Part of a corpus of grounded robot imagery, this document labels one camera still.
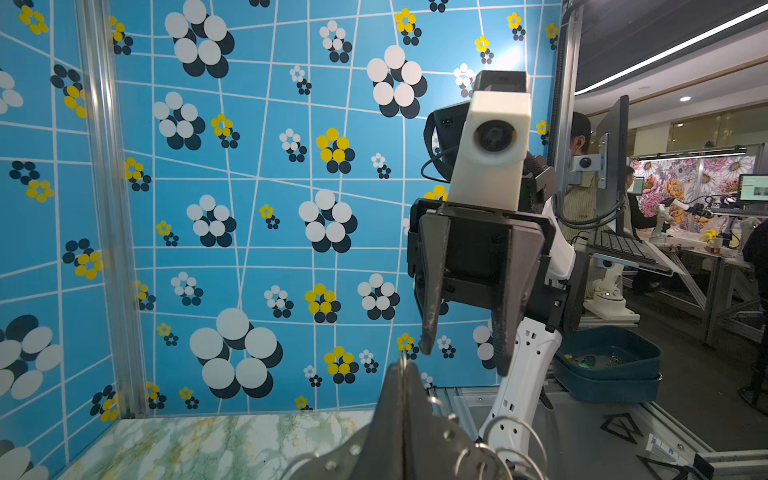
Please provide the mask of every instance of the metal ring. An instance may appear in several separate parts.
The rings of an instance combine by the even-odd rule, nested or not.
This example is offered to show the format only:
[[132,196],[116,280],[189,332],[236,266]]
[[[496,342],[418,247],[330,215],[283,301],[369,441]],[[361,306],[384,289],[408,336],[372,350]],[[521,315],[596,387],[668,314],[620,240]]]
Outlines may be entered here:
[[528,465],[536,471],[536,475],[538,475],[539,480],[547,480],[547,477],[545,477],[544,474],[541,473],[541,469],[538,467],[536,462],[534,462],[533,459],[531,457],[527,456],[525,453],[518,452],[515,449],[508,449],[506,447],[501,447],[501,448],[497,449],[496,452],[497,452],[496,455],[498,455],[498,452],[512,452],[515,455],[520,455],[520,457],[523,458],[526,462],[528,462]]
[[475,446],[478,449],[480,449],[480,450],[486,450],[486,451],[492,453],[492,456],[494,458],[496,458],[499,463],[502,464],[502,469],[507,474],[507,479],[508,480],[515,480],[515,477],[512,475],[512,472],[510,471],[509,467],[507,466],[507,462],[502,460],[502,457],[498,456],[498,453],[494,449],[492,449],[491,447],[489,447],[485,443],[475,443]]
[[549,470],[549,459],[547,458],[547,451],[544,450],[544,443],[541,442],[541,438],[539,438],[538,433],[536,433],[536,431],[533,428],[531,428],[531,426],[527,422],[523,420],[515,419],[513,417],[506,416],[506,415],[502,417],[496,417],[495,419],[490,421],[487,427],[485,427],[484,440],[487,442],[490,439],[491,430],[493,429],[493,427],[496,426],[497,423],[501,422],[502,420],[511,420],[515,423],[519,423],[520,425],[523,425],[526,429],[528,429],[528,431],[533,435],[533,438],[536,439],[536,443],[538,443],[538,447],[541,449],[541,455],[544,457],[544,464],[547,470]]
[[302,460],[312,460],[318,457],[319,455],[317,455],[317,453],[300,453],[296,455],[288,463],[288,466],[285,467],[285,470],[283,470],[283,474],[280,476],[280,480],[284,480],[286,478],[286,475],[288,475],[288,472],[290,472],[291,469],[295,467]]

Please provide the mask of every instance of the black circle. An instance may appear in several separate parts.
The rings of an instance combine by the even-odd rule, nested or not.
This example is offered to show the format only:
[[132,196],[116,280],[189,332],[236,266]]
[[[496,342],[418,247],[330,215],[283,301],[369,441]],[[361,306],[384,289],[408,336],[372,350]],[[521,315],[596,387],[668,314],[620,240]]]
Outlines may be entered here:
[[515,128],[505,121],[489,120],[477,127],[475,140],[487,151],[502,151],[512,143]]

